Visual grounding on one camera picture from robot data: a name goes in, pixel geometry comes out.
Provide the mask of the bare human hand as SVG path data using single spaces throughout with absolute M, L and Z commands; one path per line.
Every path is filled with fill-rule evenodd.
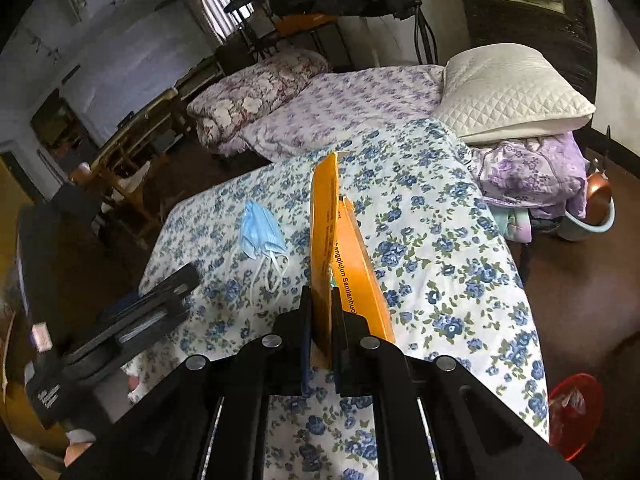
M 68 445 L 64 456 L 64 465 L 70 466 L 79 456 L 90 448 L 96 436 L 85 429 L 74 429 L 66 432 Z

